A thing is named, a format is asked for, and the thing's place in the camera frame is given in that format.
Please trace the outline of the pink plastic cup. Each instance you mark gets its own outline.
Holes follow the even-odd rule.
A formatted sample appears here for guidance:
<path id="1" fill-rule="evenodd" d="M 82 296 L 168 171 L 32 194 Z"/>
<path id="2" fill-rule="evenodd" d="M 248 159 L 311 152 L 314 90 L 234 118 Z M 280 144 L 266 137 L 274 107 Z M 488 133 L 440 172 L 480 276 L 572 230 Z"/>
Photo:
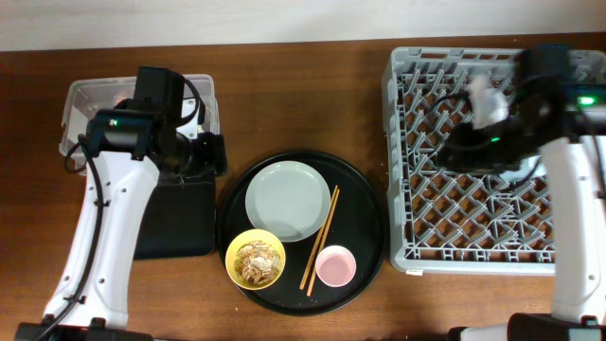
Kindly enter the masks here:
<path id="1" fill-rule="evenodd" d="M 341 245 L 324 248 L 316 258 L 315 274 L 329 287 L 337 288 L 349 284 L 356 270 L 354 255 Z"/>

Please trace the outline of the light blue plastic cup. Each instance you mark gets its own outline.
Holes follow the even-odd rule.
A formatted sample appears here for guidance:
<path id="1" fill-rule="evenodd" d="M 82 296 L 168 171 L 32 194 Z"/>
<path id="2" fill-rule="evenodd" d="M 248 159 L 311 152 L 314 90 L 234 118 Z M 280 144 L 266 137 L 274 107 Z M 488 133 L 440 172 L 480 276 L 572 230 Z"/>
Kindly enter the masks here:
<path id="1" fill-rule="evenodd" d="M 515 170 L 507 170 L 500 174 L 500 178 L 510 183 L 518 183 L 527 178 L 533 179 L 546 175 L 546 169 L 539 155 L 523 159 Z"/>

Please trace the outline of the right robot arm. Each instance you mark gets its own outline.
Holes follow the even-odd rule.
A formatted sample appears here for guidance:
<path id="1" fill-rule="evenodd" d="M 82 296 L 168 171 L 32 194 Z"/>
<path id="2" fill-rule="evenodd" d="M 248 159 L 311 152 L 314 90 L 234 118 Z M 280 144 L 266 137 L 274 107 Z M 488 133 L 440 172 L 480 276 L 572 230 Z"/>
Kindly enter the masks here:
<path id="1" fill-rule="evenodd" d="M 471 91 L 472 122 L 456 126 L 437 164 L 459 173 L 544 164 L 556 247 L 551 309 L 513 314 L 504 326 L 452 328 L 451 340 L 602 340 L 605 337 L 605 87 L 574 78 L 562 45 L 514 59 L 515 97 L 506 112 Z"/>

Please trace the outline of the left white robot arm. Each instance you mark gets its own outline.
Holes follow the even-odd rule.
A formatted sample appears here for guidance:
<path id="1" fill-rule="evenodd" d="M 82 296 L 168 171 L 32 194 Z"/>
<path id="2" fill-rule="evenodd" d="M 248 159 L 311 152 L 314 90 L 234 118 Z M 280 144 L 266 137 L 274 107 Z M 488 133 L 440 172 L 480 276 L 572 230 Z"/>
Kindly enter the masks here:
<path id="1" fill-rule="evenodd" d="M 130 332 L 128 287 L 140 226 L 158 185 L 193 185 L 226 169 L 204 109 L 101 109 L 78 136 L 86 190 L 68 261 L 39 323 L 17 340 L 149 340 Z"/>

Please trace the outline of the grey dishwasher rack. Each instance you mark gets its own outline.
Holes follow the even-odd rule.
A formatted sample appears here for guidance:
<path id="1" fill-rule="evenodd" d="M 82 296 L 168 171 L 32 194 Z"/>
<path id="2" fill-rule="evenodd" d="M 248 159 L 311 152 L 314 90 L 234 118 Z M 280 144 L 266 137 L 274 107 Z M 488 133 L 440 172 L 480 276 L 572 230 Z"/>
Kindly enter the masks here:
<path id="1" fill-rule="evenodd" d="M 510 183 L 437 165 L 472 122 L 468 87 L 484 75 L 514 99 L 512 49 L 405 46 L 382 78 L 390 260 L 404 273 L 550 276 L 556 259 L 546 175 Z"/>

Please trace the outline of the clear plastic waste bin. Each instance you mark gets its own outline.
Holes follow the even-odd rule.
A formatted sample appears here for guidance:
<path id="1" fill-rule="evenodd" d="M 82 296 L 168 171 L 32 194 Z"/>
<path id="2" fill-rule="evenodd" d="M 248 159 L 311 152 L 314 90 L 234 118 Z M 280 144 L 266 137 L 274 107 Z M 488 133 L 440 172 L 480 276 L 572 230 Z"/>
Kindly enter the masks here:
<path id="1" fill-rule="evenodd" d="M 165 126 L 159 111 L 142 110 L 134 102 L 136 76 L 74 82 L 62 116 L 64 168 L 86 176 L 93 188 L 133 185 L 145 193 L 161 181 L 203 177 L 179 173 L 184 151 L 178 134 L 220 134 L 214 83 L 204 74 L 183 76 L 201 94 L 205 121 L 181 128 Z M 188 90 L 185 97 L 183 116 L 194 105 Z"/>

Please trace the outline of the black rectangular tray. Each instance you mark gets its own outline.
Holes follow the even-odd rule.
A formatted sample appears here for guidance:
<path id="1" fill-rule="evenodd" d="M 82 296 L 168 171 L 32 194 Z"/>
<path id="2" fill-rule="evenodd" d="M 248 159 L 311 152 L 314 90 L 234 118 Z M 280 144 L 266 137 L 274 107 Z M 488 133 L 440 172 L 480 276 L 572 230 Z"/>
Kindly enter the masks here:
<path id="1" fill-rule="evenodd" d="M 215 220 L 214 176 L 161 181 L 146 206 L 134 259 L 206 256 L 215 250 Z"/>

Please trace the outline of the grey round plate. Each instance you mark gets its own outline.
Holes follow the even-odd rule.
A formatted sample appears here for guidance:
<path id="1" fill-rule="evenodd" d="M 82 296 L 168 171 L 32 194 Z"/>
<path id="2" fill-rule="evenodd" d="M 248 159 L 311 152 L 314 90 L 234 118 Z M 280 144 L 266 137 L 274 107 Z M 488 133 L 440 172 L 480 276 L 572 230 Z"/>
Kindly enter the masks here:
<path id="1" fill-rule="evenodd" d="M 245 210 L 253 227 L 281 242 L 299 242 L 319 231 L 330 200 L 328 183 L 318 170 L 298 161 L 278 161 L 253 176 Z"/>

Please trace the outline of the yellow bowl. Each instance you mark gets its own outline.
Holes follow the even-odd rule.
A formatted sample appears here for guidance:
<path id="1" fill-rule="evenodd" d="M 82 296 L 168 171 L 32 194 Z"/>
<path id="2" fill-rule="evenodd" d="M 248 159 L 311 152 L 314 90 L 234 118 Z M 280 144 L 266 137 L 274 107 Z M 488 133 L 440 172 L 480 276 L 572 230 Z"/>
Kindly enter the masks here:
<path id="1" fill-rule="evenodd" d="M 280 257 L 282 258 L 282 266 L 278 273 L 277 278 L 275 278 L 272 282 L 267 283 L 265 285 L 255 287 L 244 282 L 239 274 L 235 270 L 235 261 L 236 261 L 236 253 L 238 250 L 244 246 L 245 244 L 253 241 L 263 241 L 267 242 L 274 247 L 274 249 L 278 252 Z M 228 276 L 231 280 L 240 286 L 242 289 L 246 290 L 262 290 L 271 285 L 273 285 L 281 276 L 286 264 L 286 253 L 283 244 L 281 241 L 272 233 L 262 230 L 262 229 L 250 229 L 240 233 L 228 246 L 227 251 L 225 253 L 224 265 Z"/>

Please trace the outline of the food scraps in bowl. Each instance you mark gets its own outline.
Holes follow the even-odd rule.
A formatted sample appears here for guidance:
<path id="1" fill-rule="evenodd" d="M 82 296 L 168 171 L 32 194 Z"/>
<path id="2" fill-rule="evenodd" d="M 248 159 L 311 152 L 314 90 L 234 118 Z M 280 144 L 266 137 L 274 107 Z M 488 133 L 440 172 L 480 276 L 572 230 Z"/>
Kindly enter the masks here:
<path id="1" fill-rule="evenodd" d="M 236 253 L 235 270 L 247 284 L 265 285 L 277 278 L 282 258 L 272 245 L 253 241 L 242 246 Z"/>

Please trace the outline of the round black serving tray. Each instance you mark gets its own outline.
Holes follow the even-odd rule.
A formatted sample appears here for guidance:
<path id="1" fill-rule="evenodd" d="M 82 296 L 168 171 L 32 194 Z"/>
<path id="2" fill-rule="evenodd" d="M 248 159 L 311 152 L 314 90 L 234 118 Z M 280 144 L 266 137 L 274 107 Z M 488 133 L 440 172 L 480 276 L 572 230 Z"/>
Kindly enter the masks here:
<path id="1" fill-rule="evenodd" d="M 330 188 L 340 189 L 326 245 L 348 249 L 356 261 L 353 279 L 342 287 L 314 281 L 308 296 L 299 288 L 313 241 L 285 245 L 286 264 L 276 283 L 262 290 L 242 292 L 258 305 L 293 316 L 324 314 L 347 305 L 360 295 L 379 272 L 388 242 L 383 202 L 367 177 L 346 160 L 318 151 L 290 151 L 265 158 L 246 171 L 227 192 L 217 217 L 217 246 L 221 259 L 231 241 L 253 227 L 245 212 L 245 191 L 262 168 L 278 161 L 299 161 L 314 167 Z"/>

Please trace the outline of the wooden chopstick left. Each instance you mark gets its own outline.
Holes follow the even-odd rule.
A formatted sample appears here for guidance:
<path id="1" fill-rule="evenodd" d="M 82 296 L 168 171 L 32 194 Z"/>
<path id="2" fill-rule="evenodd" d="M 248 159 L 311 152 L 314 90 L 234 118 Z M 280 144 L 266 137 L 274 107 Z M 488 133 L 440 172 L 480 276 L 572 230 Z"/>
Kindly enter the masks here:
<path id="1" fill-rule="evenodd" d="M 323 247 L 325 240 L 326 240 L 326 234 L 327 234 L 328 230 L 330 229 L 330 224 L 332 221 L 336 203 L 338 201 L 339 192 L 340 192 L 339 186 L 336 185 L 334 187 L 334 190 L 333 190 L 331 198 L 330 198 L 329 215 L 326 218 L 325 222 L 323 222 L 323 224 L 321 225 L 319 231 L 317 232 L 317 235 L 316 235 L 313 247 L 312 247 L 312 251 L 310 253 L 308 262 L 305 267 L 305 271 L 304 271 L 302 279 L 299 283 L 300 290 L 304 290 L 305 288 L 307 288 L 307 296 L 310 296 L 312 293 L 312 287 L 314 284 L 314 272 L 313 272 L 312 268 L 314 266 L 316 254 Z"/>

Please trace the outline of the wooden chopstick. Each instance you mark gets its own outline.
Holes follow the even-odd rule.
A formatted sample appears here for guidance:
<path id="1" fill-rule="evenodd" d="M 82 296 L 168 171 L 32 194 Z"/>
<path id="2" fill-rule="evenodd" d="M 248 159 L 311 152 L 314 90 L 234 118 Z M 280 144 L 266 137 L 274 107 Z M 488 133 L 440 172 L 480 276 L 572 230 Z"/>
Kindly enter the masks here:
<path id="1" fill-rule="evenodd" d="M 305 288 L 307 288 L 307 296 L 310 296 L 312 293 L 312 287 L 314 284 L 314 272 L 313 272 L 312 268 L 314 266 L 316 254 L 323 247 L 325 240 L 326 240 L 326 234 L 327 234 L 328 230 L 330 229 L 330 224 L 332 221 L 336 203 L 338 201 L 339 192 L 340 192 L 339 186 L 336 185 L 334 187 L 334 190 L 333 190 L 331 198 L 330 198 L 329 215 L 326 218 L 325 222 L 323 222 L 323 224 L 321 225 L 319 231 L 317 232 L 317 235 L 316 235 L 313 247 L 312 247 L 312 251 L 310 253 L 308 262 L 305 267 L 305 271 L 304 271 L 302 279 L 299 283 L 300 290 L 304 290 Z"/>
<path id="2" fill-rule="evenodd" d="M 316 267 L 317 267 L 317 262 L 319 259 L 319 254 L 325 247 L 326 240 L 328 238 L 328 234 L 330 231 L 330 226 L 331 226 L 331 223 L 333 220 L 334 212 L 336 209 L 336 205 L 337 205 L 337 202 L 339 199 L 340 191 L 341 191 L 341 189 L 338 186 L 336 186 L 334 189 L 334 192 L 331 196 L 331 207 L 330 207 L 329 216 L 328 216 L 327 220 L 325 221 L 323 227 L 321 228 L 321 231 L 318 234 L 318 237 L 316 238 L 316 242 L 314 243 L 314 249 L 312 251 L 313 263 L 307 267 L 308 275 L 309 275 L 309 283 L 307 285 L 307 291 L 306 291 L 307 297 L 312 296 L 313 287 L 314 287 L 315 280 L 316 280 Z"/>

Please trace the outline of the wooden chopstick right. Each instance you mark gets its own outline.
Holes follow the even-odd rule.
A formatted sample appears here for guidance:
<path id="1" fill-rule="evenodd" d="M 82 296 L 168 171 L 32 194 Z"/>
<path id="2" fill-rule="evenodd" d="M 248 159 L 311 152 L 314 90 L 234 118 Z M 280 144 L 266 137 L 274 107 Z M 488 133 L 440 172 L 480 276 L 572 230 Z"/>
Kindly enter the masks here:
<path id="1" fill-rule="evenodd" d="M 327 220 L 325 221 L 323 227 L 321 228 L 321 231 L 318 234 L 318 237 L 316 238 L 316 242 L 314 243 L 314 249 L 312 251 L 313 263 L 307 267 L 308 275 L 309 275 L 309 283 L 307 285 L 307 291 L 306 291 L 307 297 L 312 296 L 313 287 L 314 287 L 315 280 L 316 280 L 316 267 L 317 267 L 317 262 L 319 259 L 319 254 L 325 247 L 326 240 L 328 238 L 328 234 L 330 231 L 330 226 L 331 226 L 331 223 L 333 220 L 334 212 L 336 209 L 336 205 L 337 205 L 337 202 L 339 199 L 340 191 L 341 191 L 341 189 L 338 186 L 336 186 L 334 189 L 334 192 L 331 196 L 331 207 L 330 207 L 329 216 L 328 216 Z"/>

